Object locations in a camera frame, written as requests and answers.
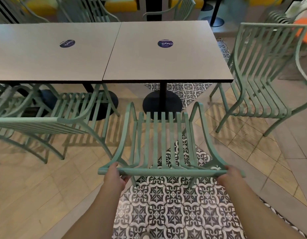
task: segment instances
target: round blue sticker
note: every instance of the round blue sticker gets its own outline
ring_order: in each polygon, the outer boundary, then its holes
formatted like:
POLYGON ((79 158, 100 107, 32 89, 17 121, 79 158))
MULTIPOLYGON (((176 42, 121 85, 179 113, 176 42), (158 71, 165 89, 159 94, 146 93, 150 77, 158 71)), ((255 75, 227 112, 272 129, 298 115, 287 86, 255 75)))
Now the round blue sticker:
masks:
POLYGON ((173 42, 171 40, 160 40, 158 45, 162 48, 169 48, 173 45, 173 42))
POLYGON ((75 40, 66 40, 60 43, 61 48, 68 48, 75 44, 75 40))

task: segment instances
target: forearm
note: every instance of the forearm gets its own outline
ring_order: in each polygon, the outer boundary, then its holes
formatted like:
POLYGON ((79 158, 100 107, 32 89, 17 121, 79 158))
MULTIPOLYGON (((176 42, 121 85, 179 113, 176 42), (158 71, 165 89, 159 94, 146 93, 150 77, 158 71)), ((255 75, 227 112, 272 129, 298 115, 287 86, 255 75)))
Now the forearm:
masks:
POLYGON ((296 230, 264 205, 242 178, 229 181, 225 188, 247 238, 303 239, 296 230))
POLYGON ((62 239, 112 238, 119 197, 119 189, 104 183, 92 205, 62 239))

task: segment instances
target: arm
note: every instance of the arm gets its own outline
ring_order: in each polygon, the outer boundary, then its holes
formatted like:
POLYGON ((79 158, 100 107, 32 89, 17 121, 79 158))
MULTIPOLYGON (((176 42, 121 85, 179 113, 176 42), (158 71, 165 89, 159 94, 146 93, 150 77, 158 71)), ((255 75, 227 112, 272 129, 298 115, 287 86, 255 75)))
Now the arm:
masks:
POLYGON ((218 178, 235 207, 249 239, 303 239, 302 235, 285 223, 262 203, 240 175, 238 169, 226 166, 227 174, 218 178))
POLYGON ((130 177, 122 179, 113 163, 94 202, 62 239, 111 239, 121 192, 130 177))

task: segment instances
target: hand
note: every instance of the hand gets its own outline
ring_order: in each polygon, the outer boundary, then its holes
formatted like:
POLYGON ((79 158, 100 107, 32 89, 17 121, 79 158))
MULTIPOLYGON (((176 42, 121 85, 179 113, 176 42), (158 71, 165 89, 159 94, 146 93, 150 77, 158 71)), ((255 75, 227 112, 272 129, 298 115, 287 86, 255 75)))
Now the hand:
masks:
POLYGON ((122 192, 125 189, 125 186, 130 179, 130 176, 122 176, 120 177, 118 169, 118 162, 114 162, 109 166, 107 173, 104 177, 104 183, 110 183, 112 186, 115 186, 120 189, 122 192))
POLYGON ((235 166, 232 165, 225 165, 225 168, 227 170, 226 174, 223 174, 217 178, 217 182, 219 185, 222 185, 223 187, 226 187, 228 182, 237 182, 239 180, 244 181, 241 172, 239 169, 237 169, 235 166))

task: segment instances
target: yellow cushion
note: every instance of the yellow cushion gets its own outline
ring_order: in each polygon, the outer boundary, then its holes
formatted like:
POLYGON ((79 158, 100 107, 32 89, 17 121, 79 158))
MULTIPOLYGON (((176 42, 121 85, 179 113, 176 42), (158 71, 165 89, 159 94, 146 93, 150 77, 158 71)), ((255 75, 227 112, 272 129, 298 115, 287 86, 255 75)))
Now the yellow cushion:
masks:
POLYGON ((58 7, 56 0, 29 0, 26 5, 39 16, 56 15, 58 7))
MULTIPOLYGON (((275 0, 246 0, 250 6, 269 6, 272 5, 275 0)), ((283 0, 279 0, 276 5, 280 5, 283 0)))
POLYGON ((115 12, 136 12, 137 3, 135 0, 107 0, 105 8, 110 13, 115 12))
MULTIPOLYGON (((169 3, 171 3, 170 7, 174 7, 179 0, 169 0, 169 3)), ((201 9, 203 7, 203 0, 194 0, 195 2, 195 8, 201 9)))

